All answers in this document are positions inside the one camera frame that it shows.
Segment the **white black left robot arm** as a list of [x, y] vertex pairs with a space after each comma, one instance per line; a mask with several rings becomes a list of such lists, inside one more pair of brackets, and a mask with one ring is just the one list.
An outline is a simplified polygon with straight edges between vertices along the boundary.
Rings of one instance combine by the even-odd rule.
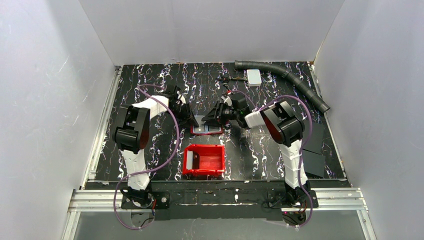
[[164, 167], [162, 164], [147, 170], [144, 149], [150, 140], [150, 120], [161, 113], [169, 113], [177, 129], [198, 127], [190, 103], [176, 85], [162, 87], [163, 92], [148, 96], [142, 102], [122, 105], [118, 109], [112, 139], [119, 149], [127, 171], [127, 186], [144, 191], [150, 182], [148, 173]]

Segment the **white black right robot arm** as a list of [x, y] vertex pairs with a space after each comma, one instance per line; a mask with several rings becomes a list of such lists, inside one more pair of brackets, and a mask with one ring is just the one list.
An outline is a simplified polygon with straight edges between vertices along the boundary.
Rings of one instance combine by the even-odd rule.
[[228, 93], [219, 100], [202, 121], [208, 126], [223, 127], [236, 121], [241, 128], [265, 126], [278, 144], [284, 160], [284, 181], [293, 189], [304, 187], [308, 181], [301, 163], [305, 124], [286, 101], [272, 101], [263, 108], [251, 110], [242, 93]]

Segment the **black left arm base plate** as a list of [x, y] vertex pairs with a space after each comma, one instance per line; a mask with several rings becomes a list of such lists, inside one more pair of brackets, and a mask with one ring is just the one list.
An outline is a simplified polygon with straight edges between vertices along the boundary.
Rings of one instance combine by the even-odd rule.
[[125, 187], [120, 190], [122, 194], [121, 208], [135, 209], [168, 209], [170, 206], [170, 193], [166, 191], [153, 191], [151, 189], [135, 190]]

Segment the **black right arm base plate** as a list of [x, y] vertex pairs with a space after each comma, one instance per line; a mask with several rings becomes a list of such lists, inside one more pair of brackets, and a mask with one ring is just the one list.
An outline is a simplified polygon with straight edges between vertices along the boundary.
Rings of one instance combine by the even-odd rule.
[[299, 211], [306, 210], [310, 205], [312, 205], [312, 208], [318, 208], [319, 203], [316, 192], [310, 190], [308, 193], [310, 197], [300, 190], [300, 196], [296, 197], [283, 190], [267, 191], [262, 206], [266, 209], [298, 207]]

